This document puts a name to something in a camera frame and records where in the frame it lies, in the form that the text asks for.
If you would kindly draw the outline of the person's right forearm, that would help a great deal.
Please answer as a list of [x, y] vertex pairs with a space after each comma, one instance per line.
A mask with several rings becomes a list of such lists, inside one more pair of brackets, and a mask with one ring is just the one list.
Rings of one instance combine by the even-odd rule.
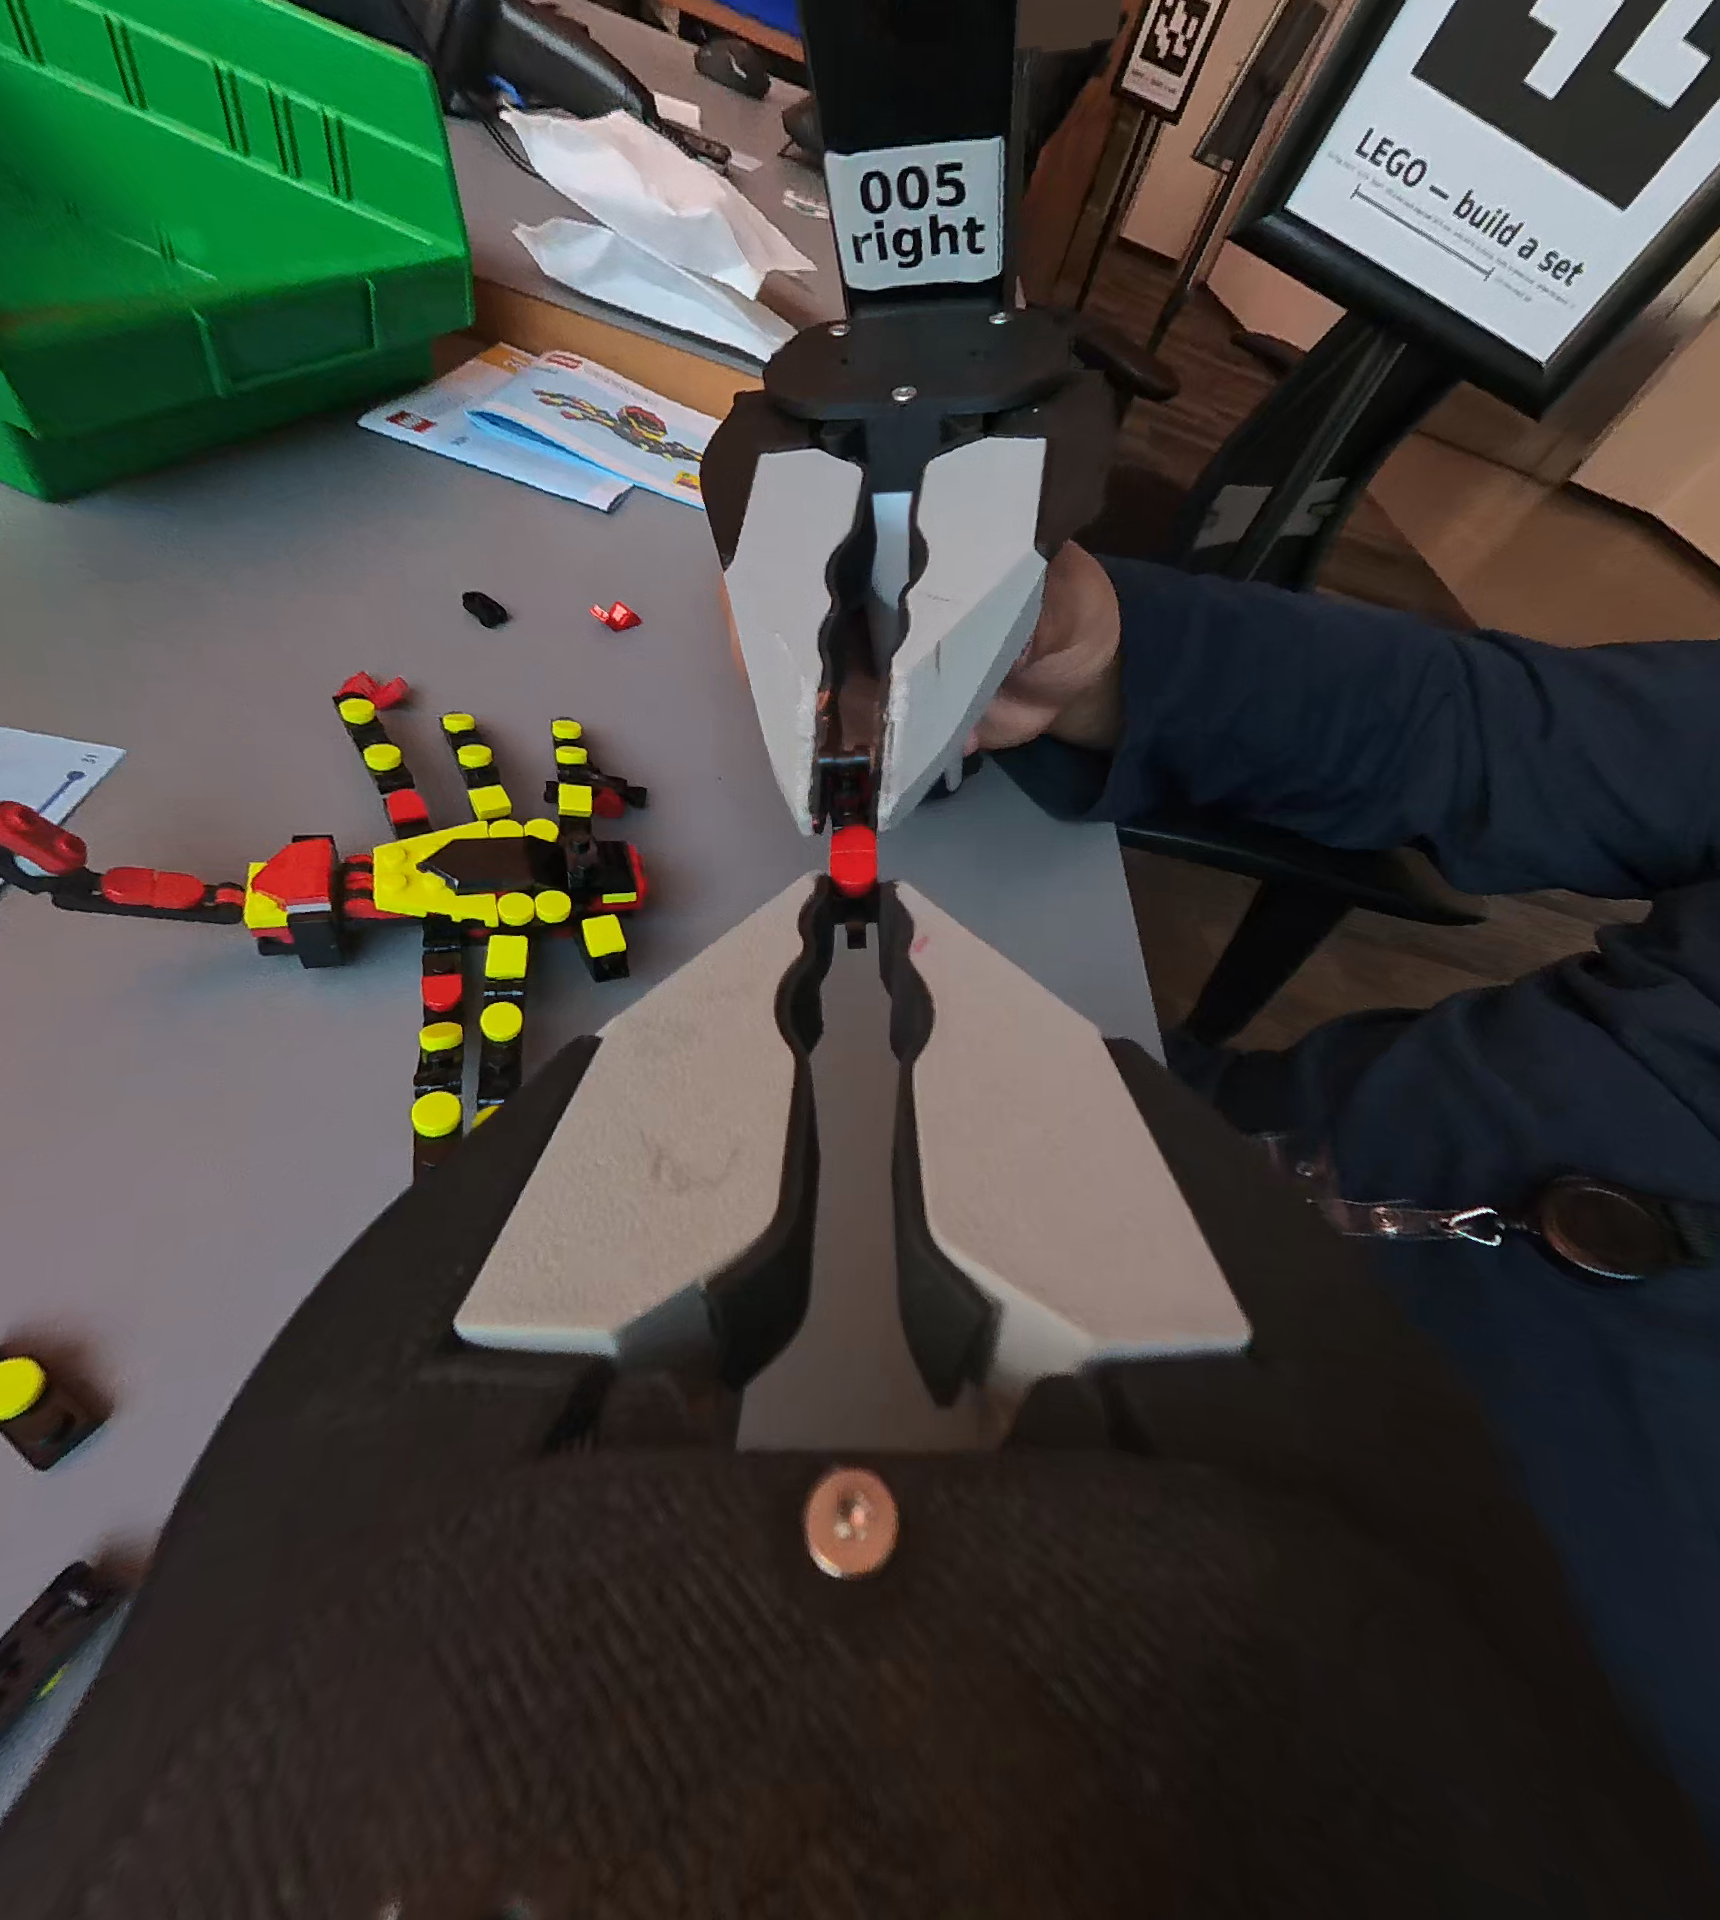
[[1559, 646], [1098, 557], [1120, 609], [1112, 752], [1025, 757], [1073, 813], [1194, 806], [1457, 890], [1720, 904], [1720, 635]]

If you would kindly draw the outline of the person's dark blue torso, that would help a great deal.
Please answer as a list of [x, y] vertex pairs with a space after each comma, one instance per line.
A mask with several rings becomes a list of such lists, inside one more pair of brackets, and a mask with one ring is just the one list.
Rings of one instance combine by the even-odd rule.
[[[1720, 1212], [1720, 878], [1589, 952], [1284, 1049], [1165, 1040], [1349, 1201], [1520, 1218], [1554, 1177]], [[1720, 1847], [1720, 1262], [1591, 1284], [1541, 1241], [1395, 1241], [1379, 1271], [1509, 1451], [1625, 1712]]]

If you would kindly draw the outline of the white blue instruction booklet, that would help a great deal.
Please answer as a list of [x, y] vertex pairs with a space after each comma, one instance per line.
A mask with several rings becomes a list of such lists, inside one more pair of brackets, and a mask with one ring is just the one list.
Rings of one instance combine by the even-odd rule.
[[477, 394], [464, 384], [427, 382], [403, 395], [375, 401], [357, 418], [357, 428], [599, 514], [614, 509], [633, 492], [629, 482], [548, 439], [479, 425], [468, 411], [473, 398]]

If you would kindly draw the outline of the black red lego limb piece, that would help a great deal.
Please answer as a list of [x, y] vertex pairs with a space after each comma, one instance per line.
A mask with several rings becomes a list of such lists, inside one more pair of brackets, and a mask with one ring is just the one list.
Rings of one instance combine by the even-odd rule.
[[867, 749], [838, 746], [816, 759], [813, 830], [825, 834], [825, 882], [850, 949], [878, 919], [875, 777]]

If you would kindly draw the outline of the green plastic bin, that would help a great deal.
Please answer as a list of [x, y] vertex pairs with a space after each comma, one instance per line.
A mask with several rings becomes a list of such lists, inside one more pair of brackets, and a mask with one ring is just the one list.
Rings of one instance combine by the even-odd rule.
[[0, 2], [0, 482], [72, 499], [432, 371], [444, 101], [293, 3]]

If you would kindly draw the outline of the crumpled white paper bag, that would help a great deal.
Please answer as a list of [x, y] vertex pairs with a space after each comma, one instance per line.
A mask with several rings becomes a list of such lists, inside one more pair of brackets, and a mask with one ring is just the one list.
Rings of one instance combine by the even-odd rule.
[[816, 271], [732, 179], [624, 110], [503, 108], [497, 122], [545, 185], [670, 267], [744, 298], [771, 275]]
[[601, 224], [556, 214], [516, 224], [511, 234], [549, 282], [753, 363], [764, 366], [799, 332], [799, 324], [762, 300], [663, 260]]

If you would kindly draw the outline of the black lego piece yellow tile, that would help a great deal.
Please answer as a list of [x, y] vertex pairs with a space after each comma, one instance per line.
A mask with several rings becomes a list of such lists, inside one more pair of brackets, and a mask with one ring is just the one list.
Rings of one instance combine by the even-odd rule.
[[108, 1421], [103, 1398], [42, 1356], [0, 1346], [0, 1437], [32, 1472], [80, 1451]]

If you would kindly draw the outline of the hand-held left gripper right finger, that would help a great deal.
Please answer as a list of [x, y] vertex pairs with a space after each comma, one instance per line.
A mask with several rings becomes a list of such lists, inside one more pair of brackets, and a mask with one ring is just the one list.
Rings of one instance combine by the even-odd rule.
[[1013, 1410], [1039, 1380], [1245, 1352], [1250, 1317], [1108, 1035], [900, 879], [880, 979], [898, 1314], [928, 1398]]

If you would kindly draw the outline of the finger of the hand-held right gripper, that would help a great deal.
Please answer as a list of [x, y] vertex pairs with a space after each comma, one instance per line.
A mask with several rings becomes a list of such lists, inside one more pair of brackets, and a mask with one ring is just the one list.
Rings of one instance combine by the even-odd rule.
[[820, 445], [759, 450], [718, 488], [732, 632], [780, 798], [801, 834], [823, 820], [823, 749], [838, 738], [836, 564], [856, 533], [861, 470]]
[[933, 457], [914, 493], [921, 561], [901, 593], [904, 632], [882, 695], [874, 828], [904, 824], [961, 755], [1022, 646], [1043, 591], [1041, 437], [991, 436]]

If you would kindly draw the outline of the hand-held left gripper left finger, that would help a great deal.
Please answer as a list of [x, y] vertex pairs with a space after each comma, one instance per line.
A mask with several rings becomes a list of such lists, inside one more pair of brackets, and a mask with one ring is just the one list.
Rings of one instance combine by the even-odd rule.
[[746, 1388], [810, 1297], [818, 1040], [820, 878], [799, 875], [595, 1033], [458, 1340]]

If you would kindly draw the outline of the small distant tag sign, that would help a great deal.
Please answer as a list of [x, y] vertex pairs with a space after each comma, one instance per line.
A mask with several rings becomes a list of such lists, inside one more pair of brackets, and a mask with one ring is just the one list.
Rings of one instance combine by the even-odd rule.
[[1199, 79], [1227, 2], [1143, 2], [1112, 76], [1112, 94], [1173, 125]]

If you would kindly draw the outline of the person's right hand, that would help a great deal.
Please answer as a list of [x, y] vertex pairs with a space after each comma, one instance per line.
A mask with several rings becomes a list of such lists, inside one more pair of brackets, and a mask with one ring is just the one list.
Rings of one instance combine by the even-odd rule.
[[1052, 740], [1112, 753], [1121, 732], [1121, 611], [1099, 559], [1067, 539], [1049, 559], [1031, 634], [995, 687], [971, 752]]

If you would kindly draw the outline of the yellow red lego spider model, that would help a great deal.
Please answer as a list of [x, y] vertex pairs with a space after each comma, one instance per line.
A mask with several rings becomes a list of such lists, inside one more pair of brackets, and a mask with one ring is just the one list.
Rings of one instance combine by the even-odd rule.
[[96, 867], [83, 842], [36, 806], [0, 799], [0, 883], [56, 909], [96, 917], [237, 928], [265, 957], [332, 969], [365, 932], [418, 930], [418, 1033], [408, 1108], [411, 1177], [447, 1161], [523, 1080], [532, 949], [568, 941], [595, 983], [629, 973], [625, 919], [649, 895], [647, 869], [604, 824], [646, 809], [644, 786], [607, 773], [583, 725], [549, 723], [552, 777], [542, 809], [513, 806], [494, 746], [466, 709], [440, 713], [468, 816], [435, 824], [387, 711], [411, 698], [403, 678], [351, 674], [334, 692], [346, 740], [369, 780], [386, 836], [344, 852], [307, 831], [244, 875], [203, 879], [151, 865]]

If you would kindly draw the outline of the cardboard box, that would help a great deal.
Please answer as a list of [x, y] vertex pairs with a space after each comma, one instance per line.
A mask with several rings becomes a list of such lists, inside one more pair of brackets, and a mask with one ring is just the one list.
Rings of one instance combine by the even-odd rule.
[[1413, 436], [1368, 497], [1476, 626], [1568, 648], [1720, 637], [1720, 567], [1591, 492]]

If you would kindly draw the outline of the large black framed tag sign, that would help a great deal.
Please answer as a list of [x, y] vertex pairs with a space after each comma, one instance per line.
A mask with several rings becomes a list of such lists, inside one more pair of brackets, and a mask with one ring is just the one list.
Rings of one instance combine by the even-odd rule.
[[1720, 2], [1352, 7], [1227, 241], [1339, 318], [1218, 447], [1190, 572], [1312, 587], [1461, 386], [1541, 420], [1720, 227]]

